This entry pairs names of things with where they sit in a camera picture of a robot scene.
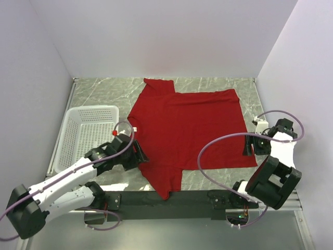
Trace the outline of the red t shirt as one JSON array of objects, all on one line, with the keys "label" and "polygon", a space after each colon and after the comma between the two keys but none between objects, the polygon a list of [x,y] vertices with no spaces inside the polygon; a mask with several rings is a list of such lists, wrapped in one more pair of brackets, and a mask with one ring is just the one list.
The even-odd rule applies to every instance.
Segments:
[{"label": "red t shirt", "polygon": [[242,155],[247,128],[235,90],[178,93],[172,80],[144,83],[128,121],[149,158],[140,171],[162,199],[181,189],[184,170],[256,166]]}]

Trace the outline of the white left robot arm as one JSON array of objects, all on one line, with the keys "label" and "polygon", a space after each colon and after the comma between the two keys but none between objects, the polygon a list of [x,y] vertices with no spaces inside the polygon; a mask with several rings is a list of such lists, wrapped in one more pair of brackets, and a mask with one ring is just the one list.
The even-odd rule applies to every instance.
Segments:
[{"label": "white left robot arm", "polygon": [[41,183],[11,192],[5,216],[18,237],[36,235],[51,220],[79,208],[102,212],[105,191],[92,179],[122,165],[125,171],[149,159],[137,140],[119,134],[112,142],[92,148],[75,164]]}]

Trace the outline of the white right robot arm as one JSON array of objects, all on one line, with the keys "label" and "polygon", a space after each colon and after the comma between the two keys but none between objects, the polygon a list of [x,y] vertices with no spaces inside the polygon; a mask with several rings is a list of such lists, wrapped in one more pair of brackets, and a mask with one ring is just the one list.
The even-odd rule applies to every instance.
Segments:
[{"label": "white right robot arm", "polygon": [[228,201],[235,208],[246,208],[255,202],[278,210],[301,180],[302,173],[295,168],[293,152],[298,135],[293,122],[283,118],[269,128],[266,121],[254,121],[255,133],[245,136],[244,156],[265,155],[266,158],[249,179],[233,186]]}]

